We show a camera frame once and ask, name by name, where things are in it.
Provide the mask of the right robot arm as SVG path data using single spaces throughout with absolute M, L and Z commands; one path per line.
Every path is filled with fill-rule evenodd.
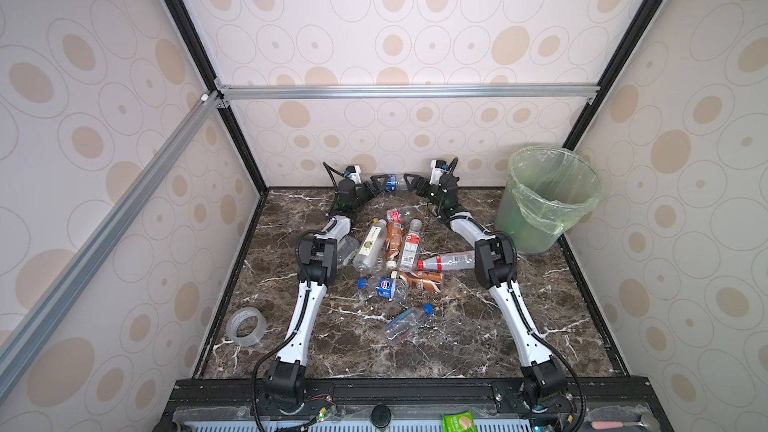
M 517 249 L 509 234 L 491 231 L 475 220 L 458 198 L 459 178 L 454 175 L 458 161 L 431 162 L 427 177 L 406 173 L 407 190 L 427 199 L 434 215 L 454 233 L 474 247 L 474 273 L 478 284 L 489 291 L 499 306 L 517 350 L 523 374 L 521 396 L 530 409 L 540 402 L 576 388 L 579 400 L 577 417 L 570 425 L 577 430 L 586 415 L 586 396 L 573 367 L 562 353 L 538 332 L 517 282 Z

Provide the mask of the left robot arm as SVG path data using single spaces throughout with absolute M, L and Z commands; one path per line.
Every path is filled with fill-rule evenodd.
M 352 231 L 358 210 L 386 189 L 385 174 L 364 179 L 358 165 L 343 171 L 329 164 L 324 168 L 334 191 L 328 222 L 299 235 L 294 247 L 298 295 L 286 336 L 252 371 L 252 411 L 259 431 L 264 429 L 260 413 L 267 407 L 290 413 L 303 408 L 309 342 L 322 301 L 338 275 L 340 242 Z

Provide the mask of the blue label water bottle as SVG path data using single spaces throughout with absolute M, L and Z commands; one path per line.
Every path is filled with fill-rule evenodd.
M 398 190 L 398 178 L 396 174 L 387 174 L 385 180 L 385 190 L 395 192 Z

